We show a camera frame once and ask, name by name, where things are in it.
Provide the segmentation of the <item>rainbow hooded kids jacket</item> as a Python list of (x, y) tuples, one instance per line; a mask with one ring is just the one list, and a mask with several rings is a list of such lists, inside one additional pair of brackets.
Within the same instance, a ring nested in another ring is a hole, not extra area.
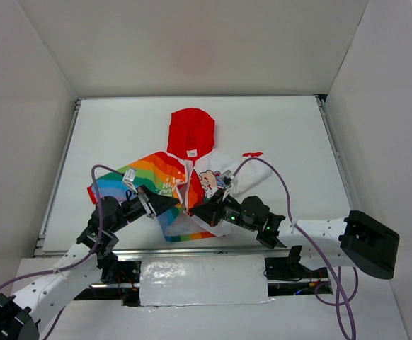
[(262, 164), (265, 159), (262, 152), (247, 152), (240, 159), (219, 152), (214, 147), (214, 129), (214, 119), (199, 108), (172, 113), (167, 150), (99, 177), (96, 184), (87, 188), (91, 202), (96, 203), (98, 197), (104, 196), (112, 196), (119, 202), (134, 197), (122, 182), (122, 174), (134, 169), (136, 186), (143, 184), (159, 195), (181, 200), (157, 218), (166, 241), (184, 242), (231, 234), (230, 222), (222, 221), (211, 227), (189, 210), (226, 186), (222, 180), (226, 171), (237, 174), (229, 193), (231, 197), (253, 188), (272, 171)]

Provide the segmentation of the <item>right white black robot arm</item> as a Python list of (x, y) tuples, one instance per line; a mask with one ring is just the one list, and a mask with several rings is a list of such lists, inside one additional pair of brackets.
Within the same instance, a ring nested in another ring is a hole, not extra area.
[(190, 214), (212, 228), (228, 222), (255, 232), (268, 249), (288, 248), (287, 268), (295, 277), (326, 266), (356, 267), (382, 280), (394, 277), (399, 234), (359, 210), (332, 220), (289, 221), (255, 195), (238, 203), (216, 193)]

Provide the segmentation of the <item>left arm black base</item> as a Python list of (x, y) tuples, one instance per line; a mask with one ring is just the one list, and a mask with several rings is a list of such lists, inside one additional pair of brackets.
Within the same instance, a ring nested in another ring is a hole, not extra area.
[(125, 307), (140, 306), (141, 261), (119, 261), (111, 278), (101, 294), (106, 300), (117, 300)]

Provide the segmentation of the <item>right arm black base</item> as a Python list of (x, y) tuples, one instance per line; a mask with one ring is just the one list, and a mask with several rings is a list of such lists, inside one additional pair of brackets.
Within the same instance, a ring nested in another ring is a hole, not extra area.
[(328, 282), (326, 269), (310, 270), (287, 257), (265, 258), (263, 272), (269, 288), (300, 290)]

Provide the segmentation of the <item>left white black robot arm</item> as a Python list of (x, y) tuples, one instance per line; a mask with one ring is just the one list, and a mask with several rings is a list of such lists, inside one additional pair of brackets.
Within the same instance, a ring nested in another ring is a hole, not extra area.
[(118, 230), (145, 215), (159, 216), (178, 202), (145, 186), (122, 203), (112, 196), (98, 199), (86, 229), (52, 268), (24, 275), (31, 283), (11, 296), (0, 293), (0, 339), (39, 339), (49, 322), (84, 289), (117, 277), (113, 248)]

